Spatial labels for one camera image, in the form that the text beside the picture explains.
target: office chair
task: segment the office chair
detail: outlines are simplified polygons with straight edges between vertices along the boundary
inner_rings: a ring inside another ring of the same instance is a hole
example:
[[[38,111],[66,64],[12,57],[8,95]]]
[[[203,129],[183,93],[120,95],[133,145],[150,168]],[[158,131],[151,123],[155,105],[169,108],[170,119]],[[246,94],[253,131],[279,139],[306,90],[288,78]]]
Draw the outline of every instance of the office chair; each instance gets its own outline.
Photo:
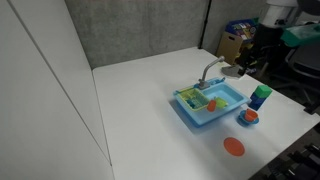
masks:
[[[307,101],[305,111],[313,114],[314,110],[320,105],[320,42],[292,49],[286,56],[285,61],[291,72],[284,75],[273,74],[271,79],[286,82],[273,88],[275,90],[283,88],[300,90]],[[308,91],[319,95],[318,99],[312,101]]]

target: blue container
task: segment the blue container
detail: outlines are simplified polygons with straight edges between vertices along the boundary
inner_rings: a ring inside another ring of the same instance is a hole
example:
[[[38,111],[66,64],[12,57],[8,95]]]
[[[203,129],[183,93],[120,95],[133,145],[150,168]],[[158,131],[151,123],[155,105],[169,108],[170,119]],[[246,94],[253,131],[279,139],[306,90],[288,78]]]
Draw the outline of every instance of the blue container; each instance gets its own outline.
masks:
[[[243,20],[235,20],[235,21],[230,21],[227,26],[225,31],[234,35],[237,35],[237,31],[241,31],[242,27],[239,25],[246,25],[249,24],[251,27],[257,27],[257,24],[254,22],[253,19],[243,19]],[[252,42],[253,39],[247,39],[243,40],[243,43],[250,43]]]
[[[267,98],[259,98],[256,93],[252,93],[250,99],[254,104],[263,103]]]
[[[251,101],[251,103],[249,104],[249,107],[251,109],[254,109],[254,110],[258,111],[262,104],[263,104],[263,102]]]

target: white table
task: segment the white table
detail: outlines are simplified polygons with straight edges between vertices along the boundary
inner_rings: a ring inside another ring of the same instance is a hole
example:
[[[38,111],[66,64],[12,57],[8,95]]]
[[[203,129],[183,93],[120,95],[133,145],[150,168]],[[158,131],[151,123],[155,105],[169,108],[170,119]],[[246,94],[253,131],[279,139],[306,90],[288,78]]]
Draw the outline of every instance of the white table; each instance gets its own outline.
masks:
[[[248,179],[319,122],[273,91],[251,128],[236,122],[246,105],[194,128],[172,93],[197,83],[214,59],[190,48],[94,70],[116,180]],[[225,65],[209,69],[207,78],[221,77]],[[249,76],[226,82],[248,97],[261,84]],[[242,157],[225,151],[227,137],[244,144]]]

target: sink basin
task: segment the sink basin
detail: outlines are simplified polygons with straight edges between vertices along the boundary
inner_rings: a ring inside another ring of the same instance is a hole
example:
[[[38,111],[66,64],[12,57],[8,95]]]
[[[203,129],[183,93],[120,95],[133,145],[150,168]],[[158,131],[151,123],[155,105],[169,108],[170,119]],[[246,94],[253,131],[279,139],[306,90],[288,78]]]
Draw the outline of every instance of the sink basin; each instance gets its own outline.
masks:
[[[185,113],[189,115],[192,124],[196,127],[201,127],[249,101],[248,97],[234,89],[226,82],[214,84],[217,79],[218,78],[208,80],[207,82],[211,84],[210,87],[204,90],[199,90],[209,100],[220,97],[228,103],[228,106],[226,106],[225,108],[216,108],[214,112],[209,112],[207,108],[194,111],[187,105],[187,103],[184,102],[184,100],[181,98],[181,95],[179,95],[181,91],[174,92],[174,97],[176,98],[182,109],[185,111]]]

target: orange toy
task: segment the orange toy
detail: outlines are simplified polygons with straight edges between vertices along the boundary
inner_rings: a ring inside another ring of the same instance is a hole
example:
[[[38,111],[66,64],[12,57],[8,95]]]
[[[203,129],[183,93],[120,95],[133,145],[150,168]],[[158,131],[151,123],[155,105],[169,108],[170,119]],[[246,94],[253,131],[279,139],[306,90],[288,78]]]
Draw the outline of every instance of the orange toy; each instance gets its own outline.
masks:
[[[258,114],[255,111],[251,110],[251,109],[247,109],[246,110],[246,114],[244,115],[244,118],[247,121],[252,122],[252,121],[254,121],[255,119],[258,118]]]
[[[215,100],[211,100],[207,106],[208,111],[213,112],[216,109],[217,102]]]
[[[223,144],[224,148],[234,156],[242,156],[245,152],[243,144],[236,138],[228,137]]]

